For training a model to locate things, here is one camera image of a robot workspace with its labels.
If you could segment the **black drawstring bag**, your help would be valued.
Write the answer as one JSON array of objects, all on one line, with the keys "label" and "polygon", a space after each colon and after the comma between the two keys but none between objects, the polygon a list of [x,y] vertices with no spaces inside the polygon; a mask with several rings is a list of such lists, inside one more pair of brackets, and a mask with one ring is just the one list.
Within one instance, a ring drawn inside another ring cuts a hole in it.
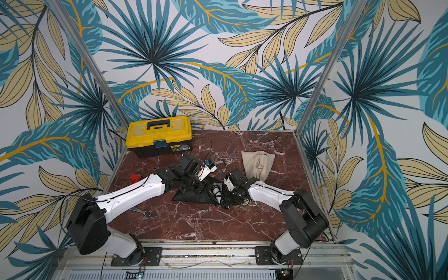
[{"label": "black drawstring bag", "polygon": [[172,201],[219,205],[211,194],[211,188],[214,184],[222,185],[217,179],[207,176],[202,182],[195,182],[192,189],[186,191],[178,190]]}]

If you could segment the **beige drawstring bag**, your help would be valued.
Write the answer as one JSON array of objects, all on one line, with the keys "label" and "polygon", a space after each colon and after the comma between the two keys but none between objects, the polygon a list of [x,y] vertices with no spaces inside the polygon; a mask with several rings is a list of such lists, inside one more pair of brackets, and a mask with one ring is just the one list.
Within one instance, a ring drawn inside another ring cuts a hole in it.
[{"label": "beige drawstring bag", "polygon": [[248,179],[266,181],[274,164],[275,155],[258,152],[241,152],[245,174]]}]

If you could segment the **white hair dryer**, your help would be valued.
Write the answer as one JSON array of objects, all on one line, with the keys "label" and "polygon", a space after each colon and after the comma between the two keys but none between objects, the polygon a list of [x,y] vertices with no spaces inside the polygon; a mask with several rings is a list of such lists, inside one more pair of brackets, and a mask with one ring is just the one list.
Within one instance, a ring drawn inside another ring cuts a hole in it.
[{"label": "white hair dryer", "polygon": [[222,200],[222,185],[214,184],[211,188],[211,194],[213,195],[217,203],[220,204]]}]

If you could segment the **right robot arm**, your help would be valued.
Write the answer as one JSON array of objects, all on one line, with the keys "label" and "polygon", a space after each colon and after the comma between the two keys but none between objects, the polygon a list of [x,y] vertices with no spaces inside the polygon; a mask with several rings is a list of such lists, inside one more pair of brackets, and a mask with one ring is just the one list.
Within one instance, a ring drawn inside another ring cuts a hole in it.
[{"label": "right robot arm", "polygon": [[276,188],[257,178],[248,179],[240,170],[223,179],[221,203],[266,204],[282,214],[287,230],[273,242],[274,252],[285,256],[293,250],[309,248],[329,227],[329,221],[313,197],[304,190]]}]

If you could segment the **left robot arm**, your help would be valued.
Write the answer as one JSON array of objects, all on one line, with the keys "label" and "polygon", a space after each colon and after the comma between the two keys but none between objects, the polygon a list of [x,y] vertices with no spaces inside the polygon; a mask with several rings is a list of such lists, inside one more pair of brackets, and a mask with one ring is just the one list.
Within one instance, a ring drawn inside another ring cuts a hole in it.
[{"label": "left robot arm", "polygon": [[201,188],[205,178],[216,169],[212,161],[200,162],[196,157],[183,155],[178,163],[156,169],[118,191],[98,197],[80,196],[66,224],[67,232],[81,255],[103,251],[136,265],[144,257],[141,243],[135,236],[111,228],[109,223],[131,208],[169,191]]}]

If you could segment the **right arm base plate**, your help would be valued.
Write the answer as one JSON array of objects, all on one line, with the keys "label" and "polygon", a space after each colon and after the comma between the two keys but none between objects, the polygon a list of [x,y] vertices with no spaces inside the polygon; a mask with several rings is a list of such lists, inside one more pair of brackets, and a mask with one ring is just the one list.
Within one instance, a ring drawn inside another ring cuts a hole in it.
[{"label": "right arm base plate", "polygon": [[295,249],[289,254],[283,254],[273,246],[257,246],[254,250],[255,260],[258,266],[295,266],[303,264],[303,255],[300,249]]}]

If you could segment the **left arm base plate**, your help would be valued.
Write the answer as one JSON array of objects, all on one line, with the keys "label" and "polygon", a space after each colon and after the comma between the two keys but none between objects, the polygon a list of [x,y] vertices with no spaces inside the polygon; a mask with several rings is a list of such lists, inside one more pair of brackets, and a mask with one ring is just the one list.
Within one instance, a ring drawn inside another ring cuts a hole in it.
[{"label": "left arm base plate", "polygon": [[129,257],[114,255],[112,267],[157,267],[162,256],[161,247],[138,247]]}]

